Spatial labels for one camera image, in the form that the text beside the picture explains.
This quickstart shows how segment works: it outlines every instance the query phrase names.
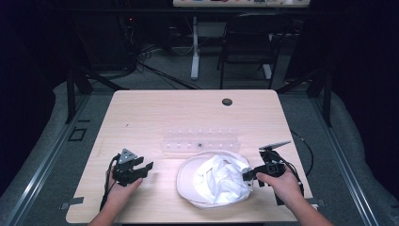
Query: black wire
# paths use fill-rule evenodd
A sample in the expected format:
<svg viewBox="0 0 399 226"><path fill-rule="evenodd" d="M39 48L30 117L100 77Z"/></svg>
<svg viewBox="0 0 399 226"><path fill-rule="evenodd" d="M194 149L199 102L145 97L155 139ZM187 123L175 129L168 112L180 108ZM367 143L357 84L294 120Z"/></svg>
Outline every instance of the black wire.
<svg viewBox="0 0 399 226"><path fill-rule="evenodd" d="M157 69L155 69L155 68L152 68L152 67L150 67L150 66L148 66L148 65L146 65L146 64L144 64L144 63L142 63L142 62L138 62L138 64L140 65L140 66L142 66L143 67L143 69L144 70L146 70L146 71L148 71L148 72L150 72L150 73L155 73L155 74L157 74L157 75L159 75L159 76L161 76L161 77L164 77L164 78L166 78L166 79L169 79L169 80L171 80L171 81L173 81L173 82L175 82L175 83L177 83L177 84L180 84L180 85L182 85L182 86L184 86L184 87L186 87L186 88L188 88L188 89L201 89L199 86L197 86L197 85L195 85L195 84L192 84L192 83L189 83L189 82L185 82L185 81L183 81L183 80L181 80L181 79L178 79L178 78L176 78L176 77L173 77L173 76L171 76L171 75L168 75L168 74L166 74L166 73L163 73L163 72L161 72L161 71L159 71L159 70L157 70Z"/></svg>
<svg viewBox="0 0 399 226"><path fill-rule="evenodd" d="M290 129L290 131L306 145L306 147L309 150L309 153L311 154L311 166L309 167L308 171L306 172L306 176L309 176L309 174L311 173L311 169L313 168L313 162L314 162L314 156L313 156L313 151L311 150L311 146L309 146L309 144L305 141L305 139L302 138L299 134L294 132L292 129Z"/></svg>
<svg viewBox="0 0 399 226"><path fill-rule="evenodd" d="M300 192L302 193L302 196L304 196L304 188L303 188L303 183L299 178L298 172L295 168L295 166L289 162L287 162L284 158L282 158L281 156L279 156L279 154L277 153L272 153L270 151L267 151L267 153L274 155L276 158L278 158L279 160L281 160L292 172L294 177L296 178L296 180L298 181L298 185L300 188Z"/></svg>
<svg viewBox="0 0 399 226"><path fill-rule="evenodd" d="M120 154L118 154L118 155L116 155L115 157L113 157L112 160L111 160L111 162L109 163L108 171L106 172L105 185L104 185L104 195L103 195L103 199L102 199L101 204L100 204L100 211L103 209L103 207L104 207L104 205L105 205L105 203L106 203L106 200L107 200L107 198L108 198L109 192L111 191L111 188L112 188L112 187L114 186L114 184L118 181L118 180L116 180L116 181L114 182L114 184L112 184L112 186L109 187L109 189L108 189L108 185L109 185L109 175L111 174L112 164L114 163L114 161L118 161L119 159L120 159Z"/></svg>

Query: table surface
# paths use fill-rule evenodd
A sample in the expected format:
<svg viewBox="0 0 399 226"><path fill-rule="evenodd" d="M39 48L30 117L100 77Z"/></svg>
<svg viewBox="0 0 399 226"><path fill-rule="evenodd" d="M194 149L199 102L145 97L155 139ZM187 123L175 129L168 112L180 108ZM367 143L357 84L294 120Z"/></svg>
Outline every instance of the table surface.
<svg viewBox="0 0 399 226"><path fill-rule="evenodd" d="M223 105L229 98L232 105ZM153 169L133 194L116 222L120 223L199 223L293 221L294 215L277 206L273 189L254 182L249 197L232 206L201 210L182 198L176 189L180 165L196 151L168 152L164 142L170 128L232 129L251 167L263 164L258 148L270 143L293 140L279 97L273 90L124 90L117 91L104 117L75 198L66 216L69 223L90 222L99 212L104 194L105 171L113 156L123 148L153 161ZM295 144L276 151L293 163L305 187L311 190Z"/></svg>
<svg viewBox="0 0 399 226"><path fill-rule="evenodd" d="M186 8L306 8L311 0L268 0L257 3L254 0L173 0L174 7Z"/></svg>

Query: table leg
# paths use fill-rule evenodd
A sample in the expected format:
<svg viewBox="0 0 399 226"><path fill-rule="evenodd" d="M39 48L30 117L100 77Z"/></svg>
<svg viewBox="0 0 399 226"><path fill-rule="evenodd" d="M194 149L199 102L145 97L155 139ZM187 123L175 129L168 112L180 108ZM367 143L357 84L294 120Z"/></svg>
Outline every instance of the table leg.
<svg viewBox="0 0 399 226"><path fill-rule="evenodd" d="M193 64L191 65L191 79L199 78L200 54L197 17L193 18Z"/></svg>

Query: white cloth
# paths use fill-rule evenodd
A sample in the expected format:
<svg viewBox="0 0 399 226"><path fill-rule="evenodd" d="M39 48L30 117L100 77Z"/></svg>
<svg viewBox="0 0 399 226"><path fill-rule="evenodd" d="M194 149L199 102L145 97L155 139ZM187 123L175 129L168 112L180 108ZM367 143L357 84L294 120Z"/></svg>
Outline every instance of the white cloth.
<svg viewBox="0 0 399 226"><path fill-rule="evenodd" d="M216 154L204 162L194 177L197 192L209 203L232 203L249 196L251 186L243 180L249 165L233 157Z"/></svg>

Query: gray floor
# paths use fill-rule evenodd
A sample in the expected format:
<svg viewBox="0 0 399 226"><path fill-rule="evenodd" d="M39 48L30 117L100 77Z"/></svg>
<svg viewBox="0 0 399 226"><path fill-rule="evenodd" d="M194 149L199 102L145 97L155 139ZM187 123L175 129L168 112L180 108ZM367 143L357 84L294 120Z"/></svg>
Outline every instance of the gray floor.
<svg viewBox="0 0 399 226"><path fill-rule="evenodd" d="M289 41L285 43L274 89L283 85L283 75L294 46ZM145 64L202 89L218 89L218 49L203 44L200 50L197 81L190 79L191 53L177 55L154 51ZM138 68L128 76L112 81L129 89L175 89L158 75L140 71L142 69ZM262 70L257 71L256 67L240 66L229 67L227 74L229 77L263 76ZM76 93L78 114L69 125L64 124L67 119L66 85L61 84L54 90L56 107L52 118L32 154L0 199L1 225L69 225L65 220L68 210L59 206L73 197L113 93L99 82L91 83L94 87L92 95ZM229 81L226 89L264 89L266 85L264 81ZM313 196L327 204L320 207L320 212L336 225L399 225L399 213L392 208L397 201L374 179L365 164L361 138L344 104L333 95L333 126L328 128L320 118L319 100L309 99L305 95L306 86L279 97L290 128L304 138L313 150L314 165L308 181ZM84 139L68 141L75 127L87 129ZM309 150L300 138L295 135L293 138L304 169L308 169L311 162ZM350 180L351 175L356 178L355 181Z"/></svg>

